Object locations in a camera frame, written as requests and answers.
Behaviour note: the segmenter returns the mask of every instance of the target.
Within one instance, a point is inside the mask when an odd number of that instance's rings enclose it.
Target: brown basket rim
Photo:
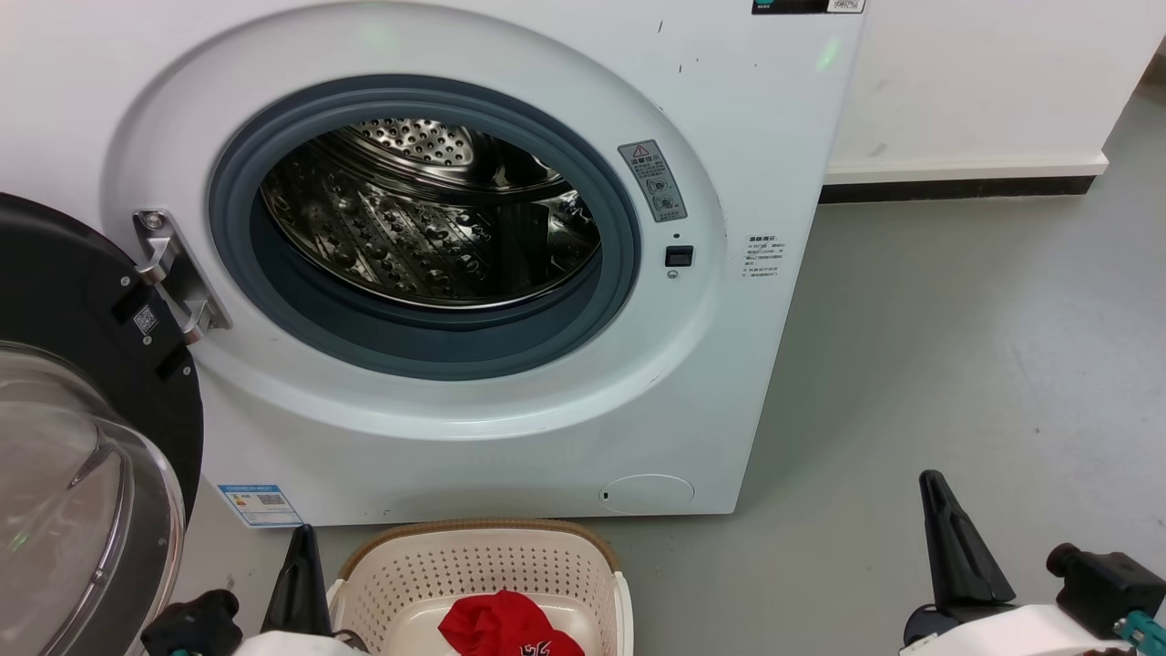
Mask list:
[[[591,529],[581,527],[574,522],[562,522],[559,520],[507,520],[507,519],[490,519],[490,520],[445,520],[442,522],[423,522],[420,524],[405,524],[402,527],[394,527],[387,531],[381,532],[377,537],[360,545],[352,556],[344,563],[340,567],[339,578],[343,580],[349,580],[352,572],[357,569],[357,565],[365,559],[372,550],[385,544],[388,541],[421,536],[426,534],[442,534],[448,531],[472,531],[480,529],[518,529],[526,531],[557,531],[561,534],[570,534],[573,536],[581,537],[599,550],[603,555],[604,560],[607,562],[607,566],[611,567],[612,573],[619,572],[619,559],[616,557],[616,552],[611,549],[599,534],[596,534]]]

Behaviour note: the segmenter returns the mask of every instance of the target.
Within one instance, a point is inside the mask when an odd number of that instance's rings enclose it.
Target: screw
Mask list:
[[[162,227],[163,223],[166,223],[166,217],[163,217],[160,211],[143,211],[139,216],[141,216],[142,225],[149,227],[150,230],[157,230],[159,227]]]

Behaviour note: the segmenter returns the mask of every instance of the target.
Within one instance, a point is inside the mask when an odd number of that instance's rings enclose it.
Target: qr code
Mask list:
[[[157,317],[154,316],[154,310],[147,304],[142,305],[138,310],[138,313],[134,315],[134,323],[138,325],[138,330],[142,332],[142,336],[147,336],[157,325]]]

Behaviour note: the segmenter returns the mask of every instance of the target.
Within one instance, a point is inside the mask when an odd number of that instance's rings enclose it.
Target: white wall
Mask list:
[[[1166,0],[870,0],[828,183],[1104,170]]]

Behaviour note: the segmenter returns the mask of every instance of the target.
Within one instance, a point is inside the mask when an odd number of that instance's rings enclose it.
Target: washing machine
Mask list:
[[[731,513],[863,19],[6,2],[0,343],[188,513]]]

